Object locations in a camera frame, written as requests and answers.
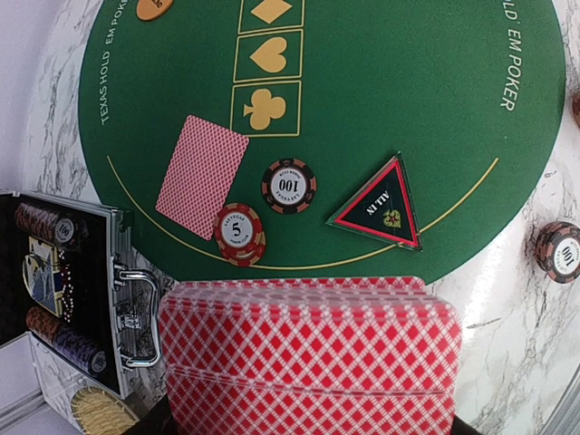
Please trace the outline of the red chips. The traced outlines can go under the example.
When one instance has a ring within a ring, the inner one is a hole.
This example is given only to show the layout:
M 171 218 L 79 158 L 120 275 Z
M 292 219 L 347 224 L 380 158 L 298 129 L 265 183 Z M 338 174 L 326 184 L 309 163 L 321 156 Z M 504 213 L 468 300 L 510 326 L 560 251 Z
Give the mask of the red chips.
M 250 206 L 243 203 L 227 204 L 218 212 L 214 236 L 220 253 L 234 266 L 252 266 L 266 251 L 262 221 Z

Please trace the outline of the black triangular all-in button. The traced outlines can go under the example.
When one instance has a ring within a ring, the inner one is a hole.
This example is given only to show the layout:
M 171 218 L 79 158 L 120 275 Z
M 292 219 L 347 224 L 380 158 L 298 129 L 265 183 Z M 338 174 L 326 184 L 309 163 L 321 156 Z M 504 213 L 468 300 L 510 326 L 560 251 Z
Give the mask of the black triangular all-in button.
M 393 155 L 327 220 L 340 228 L 410 250 L 422 250 L 421 232 L 402 155 Z

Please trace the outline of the red card seat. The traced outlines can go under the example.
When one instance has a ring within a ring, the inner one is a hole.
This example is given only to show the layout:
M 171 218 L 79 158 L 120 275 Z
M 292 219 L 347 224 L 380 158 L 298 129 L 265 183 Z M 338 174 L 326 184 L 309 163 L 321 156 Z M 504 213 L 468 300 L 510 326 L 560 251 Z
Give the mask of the red card seat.
M 210 240 L 249 138 L 189 115 L 179 134 L 155 209 L 193 234 Z

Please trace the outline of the red playing card deck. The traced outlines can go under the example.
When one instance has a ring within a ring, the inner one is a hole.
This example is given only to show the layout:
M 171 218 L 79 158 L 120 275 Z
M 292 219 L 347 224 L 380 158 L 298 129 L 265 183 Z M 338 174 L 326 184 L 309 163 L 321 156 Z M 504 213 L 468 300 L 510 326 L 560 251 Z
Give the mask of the red playing card deck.
M 448 434 L 461 328 L 417 277 L 189 282 L 159 332 L 182 434 Z

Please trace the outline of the orange round blind button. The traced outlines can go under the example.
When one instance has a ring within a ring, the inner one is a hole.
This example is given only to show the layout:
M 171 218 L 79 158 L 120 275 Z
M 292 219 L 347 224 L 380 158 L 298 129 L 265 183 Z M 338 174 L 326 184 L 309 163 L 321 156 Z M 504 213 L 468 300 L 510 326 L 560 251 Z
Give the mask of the orange round blind button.
M 164 15 L 173 5 L 173 0 L 139 0 L 136 15 L 141 21 L 153 21 Z

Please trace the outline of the dark brown poker chip stack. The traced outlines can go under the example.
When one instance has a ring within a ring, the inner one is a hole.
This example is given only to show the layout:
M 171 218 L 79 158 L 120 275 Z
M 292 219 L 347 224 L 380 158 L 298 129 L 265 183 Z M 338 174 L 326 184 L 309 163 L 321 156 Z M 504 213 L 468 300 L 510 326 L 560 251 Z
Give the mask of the dark brown poker chip stack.
M 547 275 L 559 284 L 569 284 L 579 277 L 579 227 L 554 221 L 539 232 L 534 257 Z

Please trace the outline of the red poker chip stack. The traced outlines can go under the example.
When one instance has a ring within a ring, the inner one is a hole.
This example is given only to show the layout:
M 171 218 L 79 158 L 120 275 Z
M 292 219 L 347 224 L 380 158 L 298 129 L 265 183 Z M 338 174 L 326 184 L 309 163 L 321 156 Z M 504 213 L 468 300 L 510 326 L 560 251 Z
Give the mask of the red poker chip stack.
M 580 128 L 580 91 L 575 92 L 572 97 L 572 114 L 575 124 Z

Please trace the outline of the round green poker mat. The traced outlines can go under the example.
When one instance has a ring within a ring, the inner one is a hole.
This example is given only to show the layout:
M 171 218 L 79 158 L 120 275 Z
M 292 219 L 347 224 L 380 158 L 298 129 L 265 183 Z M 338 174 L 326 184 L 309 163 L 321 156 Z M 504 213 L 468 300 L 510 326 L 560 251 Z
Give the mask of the round green poker mat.
M 105 1 L 96 16 L 81 144 L 101 202 L 133 212 L 133 245 L 178 280 L 435 281 L 513 220 L 556 143 L 566 62 L 550 1 L 176 1 L 148 22 L 136 7 Z M 254 267 L 155 209 L 189 115 L 249 138 L 225 205 L 262 221 Z M 422 250 L 328 226 L 398 152 Z M 317 192 L 285 215 L 261 180 L 289 158 L 312 169 Z

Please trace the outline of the red dice row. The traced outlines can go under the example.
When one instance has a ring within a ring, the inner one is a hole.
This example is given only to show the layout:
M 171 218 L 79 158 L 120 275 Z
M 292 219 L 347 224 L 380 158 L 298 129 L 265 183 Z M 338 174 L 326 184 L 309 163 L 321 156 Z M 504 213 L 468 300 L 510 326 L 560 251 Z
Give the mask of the red dice row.
M 65 322 L 70 323 L 73 319 L 73 274 L 70 262 L 66 259 L 66 254 L 60 251 L 58 254 L 61 267 L 61 279 L 62 279 L 62 307 L 63 307 L 63 319 Z

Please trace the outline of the dark red chip row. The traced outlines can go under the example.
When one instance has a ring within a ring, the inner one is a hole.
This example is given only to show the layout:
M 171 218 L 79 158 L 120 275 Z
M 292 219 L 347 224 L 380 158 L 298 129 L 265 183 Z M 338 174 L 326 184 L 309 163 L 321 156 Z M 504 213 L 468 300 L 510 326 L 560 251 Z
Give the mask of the dark red chip row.
M 28 235 L 56 246 L 70 246 L 78 230 L 71 217 L 22 202 L 14 213 L 16 225 Z

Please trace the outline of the aluminium poker chip case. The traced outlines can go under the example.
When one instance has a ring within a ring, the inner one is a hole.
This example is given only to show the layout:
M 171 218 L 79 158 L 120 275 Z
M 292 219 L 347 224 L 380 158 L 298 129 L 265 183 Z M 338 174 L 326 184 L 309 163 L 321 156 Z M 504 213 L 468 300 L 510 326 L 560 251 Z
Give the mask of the aluminium poker chip case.
M 1 191 L 1 331 L 26 328 L 119 398 L 161 359 L 160 285 L 135 266 L 127 209 Z

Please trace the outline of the blue card deck in case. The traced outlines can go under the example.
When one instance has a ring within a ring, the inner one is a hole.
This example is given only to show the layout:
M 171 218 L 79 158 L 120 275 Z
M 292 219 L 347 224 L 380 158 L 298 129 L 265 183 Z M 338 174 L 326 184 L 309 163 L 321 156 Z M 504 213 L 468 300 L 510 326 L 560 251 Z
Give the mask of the blue card deck in case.
M 24 286 L 32 299 L 57 317 L 63 316 L 63 280 L 58 249 L 40 239 L 28 237 L 29 253 L 24 256 Z

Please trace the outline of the red purple chip row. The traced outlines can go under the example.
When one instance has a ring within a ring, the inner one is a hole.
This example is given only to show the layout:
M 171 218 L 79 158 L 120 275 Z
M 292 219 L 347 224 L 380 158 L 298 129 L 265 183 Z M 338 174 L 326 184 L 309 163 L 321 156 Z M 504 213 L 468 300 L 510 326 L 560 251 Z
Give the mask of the red purple chip row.
M 98 375 L 106 369 L 105 351 L 98 344 L 44 308 L 30 308 L 25 321 L 35 335 L 79 369 L 91 375 Z

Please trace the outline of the woven bamboo tray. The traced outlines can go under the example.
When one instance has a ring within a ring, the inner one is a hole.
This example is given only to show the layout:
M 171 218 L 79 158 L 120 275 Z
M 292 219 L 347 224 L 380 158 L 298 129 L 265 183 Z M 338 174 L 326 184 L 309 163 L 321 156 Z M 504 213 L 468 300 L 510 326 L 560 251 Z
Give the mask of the woven bamboo tray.
M 83 434 L 123 434 L 140 421 L 124 401 L 92 386 L 73 395 L 71 411 Z

